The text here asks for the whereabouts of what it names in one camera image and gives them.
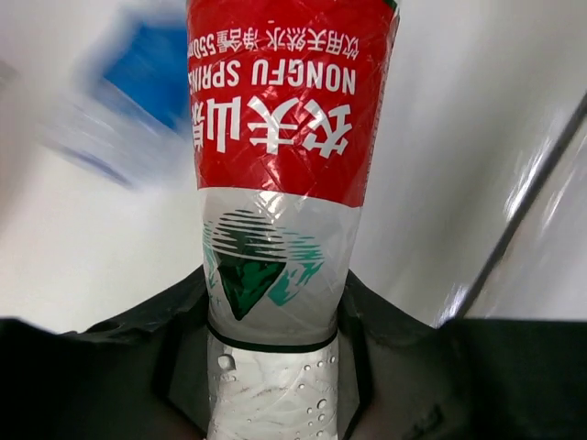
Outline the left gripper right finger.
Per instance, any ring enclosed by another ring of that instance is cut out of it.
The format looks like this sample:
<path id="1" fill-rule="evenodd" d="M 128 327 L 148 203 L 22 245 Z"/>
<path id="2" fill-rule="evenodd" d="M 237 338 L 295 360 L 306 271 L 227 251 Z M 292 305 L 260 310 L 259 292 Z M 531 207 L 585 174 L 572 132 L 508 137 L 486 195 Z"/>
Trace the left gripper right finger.
<path id="1" fill-rule="evenodd" d="M 338 306 L 342 439 L 583 439 L 582 322 L 423 324 L 354 274 Z"/>

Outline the red label water bottle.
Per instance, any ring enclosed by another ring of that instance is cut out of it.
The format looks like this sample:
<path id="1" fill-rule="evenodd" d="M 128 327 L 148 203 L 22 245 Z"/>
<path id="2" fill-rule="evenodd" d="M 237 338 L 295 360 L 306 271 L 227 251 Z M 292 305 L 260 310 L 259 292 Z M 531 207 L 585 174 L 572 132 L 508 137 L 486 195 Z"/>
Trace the red label water bottle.
<path id="1" fill-rule="evenodd" d="M 399 6 L 192 1 L 211 439 L 338 435 L 338 305 Z"/>

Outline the blue label crushed bottle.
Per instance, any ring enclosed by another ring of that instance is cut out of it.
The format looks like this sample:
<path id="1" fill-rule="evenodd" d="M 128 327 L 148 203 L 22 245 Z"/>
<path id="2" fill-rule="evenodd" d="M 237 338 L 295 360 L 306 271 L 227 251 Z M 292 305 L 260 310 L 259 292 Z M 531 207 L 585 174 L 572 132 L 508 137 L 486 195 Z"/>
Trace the blue label crushed bottle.
<path id="1" fill-rule="evenodd" d="M 44 146 L 127 188 L 166 185 L 190 157 L 187 4 L 130 10 L 43 122 Z"/>

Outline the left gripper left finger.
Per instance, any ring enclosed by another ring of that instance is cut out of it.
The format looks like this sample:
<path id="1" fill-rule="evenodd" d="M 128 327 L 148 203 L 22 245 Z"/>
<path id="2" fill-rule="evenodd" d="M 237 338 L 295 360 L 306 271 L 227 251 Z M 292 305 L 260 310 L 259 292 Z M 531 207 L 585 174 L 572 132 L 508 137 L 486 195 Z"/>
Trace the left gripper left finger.
<path id="1" fill-rule="evenodd" d="M 202 439 L 204 273 L 84 332 L 1 322 L 4 439 Z"/>

